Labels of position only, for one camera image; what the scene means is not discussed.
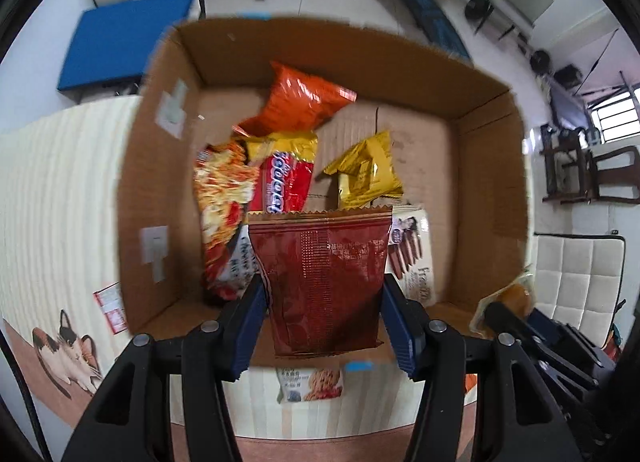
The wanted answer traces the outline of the small pastry packet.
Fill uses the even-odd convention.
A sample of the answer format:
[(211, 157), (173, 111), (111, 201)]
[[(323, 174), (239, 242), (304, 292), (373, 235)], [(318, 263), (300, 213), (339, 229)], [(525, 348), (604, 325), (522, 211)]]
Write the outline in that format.
[(491, 303), (501, 303), (518, 318), (526, 318), (536, 304), (534, 281), (535, 276), (531, 271), (523, 271), (505, 287), (480, 299), (469, 323), (470, 331), (482, 338), (488, 337), (485, 312)]

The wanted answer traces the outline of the cookie packet white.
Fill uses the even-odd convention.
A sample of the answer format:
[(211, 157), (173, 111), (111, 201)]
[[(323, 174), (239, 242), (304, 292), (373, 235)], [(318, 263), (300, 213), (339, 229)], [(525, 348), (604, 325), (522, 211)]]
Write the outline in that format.
[(280, 401), (308, 402), (341, 397), (344, 390), (340, 370), (329, 368), (279, 368)]

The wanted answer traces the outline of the Fronzzi chocolate stick box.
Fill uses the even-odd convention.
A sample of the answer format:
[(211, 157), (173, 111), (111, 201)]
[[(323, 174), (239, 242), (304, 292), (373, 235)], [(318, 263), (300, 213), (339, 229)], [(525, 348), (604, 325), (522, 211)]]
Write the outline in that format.
[(436, 303), (430, 225), (424, 208), (394, 205), (385, 272), (402, 293), (424, 307)]

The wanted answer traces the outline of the small red white packet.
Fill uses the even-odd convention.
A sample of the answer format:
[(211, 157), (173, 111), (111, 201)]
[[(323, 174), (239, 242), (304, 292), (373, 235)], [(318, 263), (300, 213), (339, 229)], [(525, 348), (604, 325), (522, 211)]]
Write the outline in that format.
[(93, 297), (114, 335), (128, 330), (124, 302), (118, 282), (94, 292)]

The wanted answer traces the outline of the dark red snack pouch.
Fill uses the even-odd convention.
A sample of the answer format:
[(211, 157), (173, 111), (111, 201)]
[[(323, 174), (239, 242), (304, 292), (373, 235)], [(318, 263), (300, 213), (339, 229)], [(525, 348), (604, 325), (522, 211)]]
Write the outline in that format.
[(270, 298), (279, 357), (324, 357), (378, 347), (389, 205), (252, 213), (248, 234)]

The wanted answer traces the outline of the large noodle pack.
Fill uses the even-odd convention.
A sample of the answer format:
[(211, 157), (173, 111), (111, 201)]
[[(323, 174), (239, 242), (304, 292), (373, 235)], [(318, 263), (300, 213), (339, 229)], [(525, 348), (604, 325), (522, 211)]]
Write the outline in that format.
[(241, 135), (198, 153), (193, 189), (200, 211), (207, 304), (221, 306), (242, 297), (258, 271), (247, 215), (302, 211), (317, 150), (316, 133), (298, 132)]

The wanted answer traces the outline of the orange chip bag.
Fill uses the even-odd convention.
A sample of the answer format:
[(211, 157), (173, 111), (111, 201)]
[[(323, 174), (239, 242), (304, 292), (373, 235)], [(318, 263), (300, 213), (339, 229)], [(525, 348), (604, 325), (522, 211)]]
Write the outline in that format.
[(469, 394), (473, 388), (477, 386), (477, 375), (475, 373), (470, 373), (465, 375), (465, 393)]

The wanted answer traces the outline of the white padded chair right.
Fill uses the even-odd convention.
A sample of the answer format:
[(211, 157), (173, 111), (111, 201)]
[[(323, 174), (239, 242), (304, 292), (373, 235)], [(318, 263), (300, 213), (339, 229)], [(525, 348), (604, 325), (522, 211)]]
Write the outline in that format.
[(536, 234), (536, 308), (604, 346), (620, 301), (625, 257), (626, 242), (617, 235)]

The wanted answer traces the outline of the dark wooden chair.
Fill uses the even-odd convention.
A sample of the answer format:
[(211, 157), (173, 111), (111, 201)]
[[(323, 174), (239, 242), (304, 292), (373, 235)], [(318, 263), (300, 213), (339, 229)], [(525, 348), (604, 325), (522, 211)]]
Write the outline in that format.
[[(628, 205), (639, 204), (639, 150), (625, 146), (595, 155), (580, 144), (582, 129), (555, 131), (549, 124), (540, 127), (541, 151), (547, 195), (544, 202), (571, 204), (605, 202)], [(558, 167), (574, 170), (577, 187), (573, 191), (561, 188)], [(631, 197), (602, 193), (603, 187), (626, 187)]]

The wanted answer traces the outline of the cardboard box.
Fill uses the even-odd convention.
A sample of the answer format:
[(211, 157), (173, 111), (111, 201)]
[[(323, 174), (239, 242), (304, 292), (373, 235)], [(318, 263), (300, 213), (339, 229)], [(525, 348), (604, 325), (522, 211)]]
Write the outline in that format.
[(117, 190), (129, 330), (175, 338), (213, 317), (202, 300), (194, 160), (258, 112), (273, 63), (358, 96), (319, 129), (307, 209), (337, 205), (337, 182), (322, 172), (328, 163), (390, 132), (404, 201), (424, 208), (430, 225), (432, 313), (465, 331), (477, 303), (527, 263), (523, 122), (510, 89), (433, 46), (303, 17), (204, 19), (157, 44)]

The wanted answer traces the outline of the yellow snack bag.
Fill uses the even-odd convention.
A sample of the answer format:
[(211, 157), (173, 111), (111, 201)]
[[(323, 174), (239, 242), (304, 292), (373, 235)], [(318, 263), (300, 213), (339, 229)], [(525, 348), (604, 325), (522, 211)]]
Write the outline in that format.
[(338, 176), (338, 207), (356, 209), (378, 198), (400, 199), (404, 194), (392, 158), (392, 137), (383, 131), (347, 149), (324, 169)]

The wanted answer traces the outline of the orange snack bag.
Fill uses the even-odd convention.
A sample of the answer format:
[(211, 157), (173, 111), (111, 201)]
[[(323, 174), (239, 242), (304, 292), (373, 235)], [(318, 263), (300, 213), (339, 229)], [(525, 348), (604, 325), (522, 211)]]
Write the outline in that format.
[(311, 132), (357, 100), (357, 93), (344, 86), (278, 62), (270, 65), (274, 81), (267, 103), (233, 128), (240, 135)]

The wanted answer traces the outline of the grey chair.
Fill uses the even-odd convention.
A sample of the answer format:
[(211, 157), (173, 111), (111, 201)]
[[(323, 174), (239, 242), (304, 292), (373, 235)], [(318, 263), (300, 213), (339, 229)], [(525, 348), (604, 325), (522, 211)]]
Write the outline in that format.
[(477, 20), (476, 30), (480, 30), (489, 17), (498, 13), (508, 21), (508, 29), (502, 38), (516, 32), (527, 41), (535, 29), (536, 21), (541, 18), (554, 0), (469, 0), (464, 14), (467, 20)]

